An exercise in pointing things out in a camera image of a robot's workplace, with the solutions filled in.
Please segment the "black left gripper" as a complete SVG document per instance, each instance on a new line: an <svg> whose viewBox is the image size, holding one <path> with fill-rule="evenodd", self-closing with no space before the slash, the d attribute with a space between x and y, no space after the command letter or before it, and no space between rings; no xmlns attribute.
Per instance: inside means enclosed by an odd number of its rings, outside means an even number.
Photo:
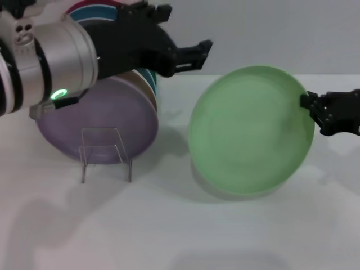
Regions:
<svg viewBox="0 0 360 270"><path fill-rule="evenodd" d="M149 1L119 4L115 21L85 26L98 57L98 78L133 69L150 69L163 77L201 70L213 46L204 40L192 47L177 47L162 29L172 13L169 4Z"/></svg>

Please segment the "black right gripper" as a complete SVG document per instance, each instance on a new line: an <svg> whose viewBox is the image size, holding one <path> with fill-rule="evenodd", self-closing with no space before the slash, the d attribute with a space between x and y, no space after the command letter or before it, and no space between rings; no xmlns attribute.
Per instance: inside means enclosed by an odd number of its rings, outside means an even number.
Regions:
<svg viewBox="0 0 360 270"><path fill-rule="evenodd" d="M326 94L308 91L300 96L300 107L310 111L310 117L324 136L338 133L359 136L359 89ZM325 110L325 118L319 110Z"/></svg>

